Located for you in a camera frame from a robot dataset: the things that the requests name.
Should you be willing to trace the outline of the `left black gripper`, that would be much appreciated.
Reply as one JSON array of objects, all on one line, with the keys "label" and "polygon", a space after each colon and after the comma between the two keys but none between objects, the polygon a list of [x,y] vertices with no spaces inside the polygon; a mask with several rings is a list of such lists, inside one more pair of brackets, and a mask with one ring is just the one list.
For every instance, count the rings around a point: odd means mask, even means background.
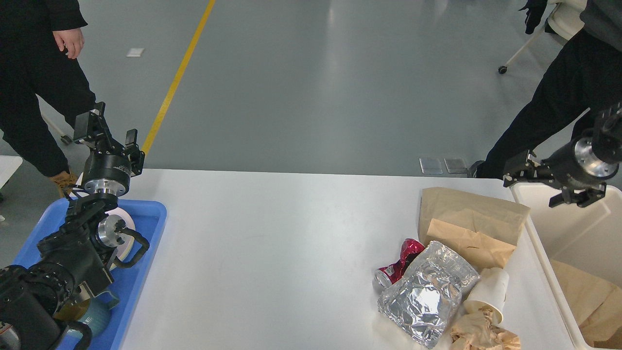
[{"label": "left black gripper", "polygon": [[117,141],[104,118],[105,107],[104,102],[98,102],[90,111],[76,117],[72,141],[93,151],[85,162],[81,188],[87,193],[121,197],[130,191],[131,176],[142,174],[146,154],[137,144],[138,130],[129,129],[124,155],[116,155]]}]

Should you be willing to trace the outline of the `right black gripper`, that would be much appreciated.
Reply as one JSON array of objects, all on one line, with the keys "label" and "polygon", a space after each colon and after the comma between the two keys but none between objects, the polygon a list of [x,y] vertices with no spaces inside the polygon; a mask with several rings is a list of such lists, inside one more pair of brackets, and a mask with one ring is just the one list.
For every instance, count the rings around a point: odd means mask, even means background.
[{"label": "right black gripper", "polygon": [[[561,193],[549,199],[549,208],[561,204],[576,204],[586,208],[606,194],[606,182],[619,170],[619,162],[605,162],[597,157],[593,137],[577,138],[558,149],[548,159],[539,159],[530,150],[509,158],[502,173],[503,186],[520,182],[541,183],[557,188]],[[574,189],[584,189],[576,193]]]}]

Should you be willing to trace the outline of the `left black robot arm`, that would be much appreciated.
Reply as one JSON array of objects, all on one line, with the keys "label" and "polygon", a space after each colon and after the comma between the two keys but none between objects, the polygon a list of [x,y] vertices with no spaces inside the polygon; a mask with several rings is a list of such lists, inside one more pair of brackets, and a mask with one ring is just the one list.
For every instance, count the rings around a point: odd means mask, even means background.
[{"label": "left black robot arm", "polygon": [[90,148],[82,182],[64,188],[69,205],[64,223],[38,242],[40,261],[29,268],[1,270],[0,318],[3,350],[54,350],[69,330],[81,334],[76,350],[86,350],[91,328],[62,320],[67,304],[94,299],[113,283],[111,266],[130,268],[149,250],[149,242],[108,212],[142,173],[145,153],[137,130],[116,141],[104,119],[105,103],[76,117],[74,142]]}]

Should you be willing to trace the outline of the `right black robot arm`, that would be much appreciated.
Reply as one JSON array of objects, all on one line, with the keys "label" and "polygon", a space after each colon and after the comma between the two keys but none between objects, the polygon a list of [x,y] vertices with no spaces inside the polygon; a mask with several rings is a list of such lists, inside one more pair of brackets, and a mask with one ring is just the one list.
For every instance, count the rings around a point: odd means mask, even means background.
[{"label": "right black robot arm", "polygon": [[619,171],[622,161],[621,104],[598,113],[587,129],[546,159],[529,150],[508,160],[503,185],[539,182],[560,191],[549,199],[549,207],[575,204],[586,208],[605,197],[607,182]]}]

